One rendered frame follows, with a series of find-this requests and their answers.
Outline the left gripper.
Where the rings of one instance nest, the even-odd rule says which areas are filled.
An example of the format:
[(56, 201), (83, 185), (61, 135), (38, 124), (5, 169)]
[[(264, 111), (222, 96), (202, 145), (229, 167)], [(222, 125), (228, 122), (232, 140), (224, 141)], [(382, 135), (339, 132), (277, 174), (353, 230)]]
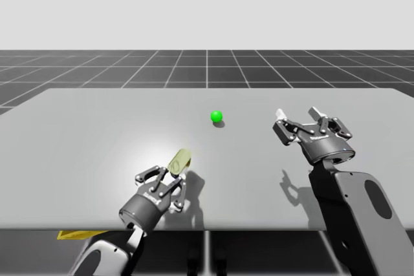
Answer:
[[(143, 232), (151, 233), (167, 210), (183, 211), (187, 181), (179, 176), (166, 186), (161, 181), (167, 172), (167, 168), (156, 165), (135, 176), (135, 183), (143, 185), (119, 210), (119, 217), (126, 227), (132, 228), (133, 224)], [(154, 176), (155, 181), (147, 184)]]

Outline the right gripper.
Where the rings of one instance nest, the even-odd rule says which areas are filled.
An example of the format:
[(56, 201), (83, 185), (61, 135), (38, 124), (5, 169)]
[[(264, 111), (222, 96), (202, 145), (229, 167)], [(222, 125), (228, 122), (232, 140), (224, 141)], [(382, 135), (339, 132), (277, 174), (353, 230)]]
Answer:
[(347, 143), (353, 135), (339, 118), (331, 118), (316, 107), (311, 107), (308, 114), (317, 124), (304, 126), (288, 119), (282, 109), (276, 111), (272, 129), (283, 145), (298, 143), (310, 165), (322, 160), (340, 164), (355, 156), (354, 149)]

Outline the green and blue rectangular can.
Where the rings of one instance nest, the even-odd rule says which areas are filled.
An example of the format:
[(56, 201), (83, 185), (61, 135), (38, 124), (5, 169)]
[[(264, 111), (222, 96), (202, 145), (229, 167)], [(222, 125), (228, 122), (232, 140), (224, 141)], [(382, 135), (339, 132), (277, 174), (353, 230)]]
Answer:
[(172, 158), (167, 168), (171, 175), (179, 176), (187, 167), (190, 166), (191, 151), (180, 149)]

